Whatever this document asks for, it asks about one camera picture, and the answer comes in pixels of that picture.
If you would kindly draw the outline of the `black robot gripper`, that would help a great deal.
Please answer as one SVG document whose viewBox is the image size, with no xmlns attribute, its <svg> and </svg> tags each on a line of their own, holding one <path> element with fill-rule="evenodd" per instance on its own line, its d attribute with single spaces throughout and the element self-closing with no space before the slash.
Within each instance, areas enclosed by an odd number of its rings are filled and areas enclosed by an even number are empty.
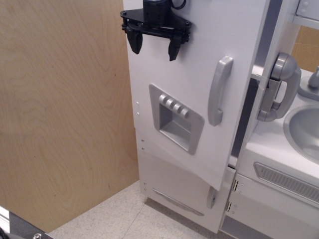
<svg viewBox="0 0 319 239">
<path fill-rule="evenodd" d="M 127 34 L 131 50 L 139 54 L 144 34 L 167 38 L 170 39 L 169 60 L 174 61 L 181 42 L 189 41 L 191 22 L 173 12 L 185 5 L 185 0 L 179 5 L 172 0 L 144 0 L 142 8 L 122 11 L 122 30 Z"/>
</svg>

